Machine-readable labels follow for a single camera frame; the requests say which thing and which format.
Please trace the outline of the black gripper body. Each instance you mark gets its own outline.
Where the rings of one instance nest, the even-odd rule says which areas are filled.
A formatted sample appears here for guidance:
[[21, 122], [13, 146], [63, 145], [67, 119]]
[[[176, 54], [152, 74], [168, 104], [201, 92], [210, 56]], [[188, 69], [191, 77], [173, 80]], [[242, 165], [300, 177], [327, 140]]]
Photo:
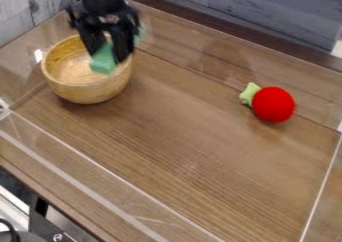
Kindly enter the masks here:
[[139, 11], [129, 6], [127, 0], [79, 0], [65, 8], [69, 26], [108, 31], [111, 28], [128, 25], [139, 32]]

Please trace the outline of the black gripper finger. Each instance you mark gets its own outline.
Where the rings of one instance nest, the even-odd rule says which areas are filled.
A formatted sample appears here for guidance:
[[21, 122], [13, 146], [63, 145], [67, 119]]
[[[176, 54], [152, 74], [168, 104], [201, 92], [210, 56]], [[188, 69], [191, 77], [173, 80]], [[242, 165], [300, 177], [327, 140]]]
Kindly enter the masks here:
[[107, 42], [101, 26], [76, 26], [80, 39], [89, 55], [93, 55]]
[[109, 29], [115, 62], [121, 63], [133, 52], [135, 27], [129, 20], [120, 20]]

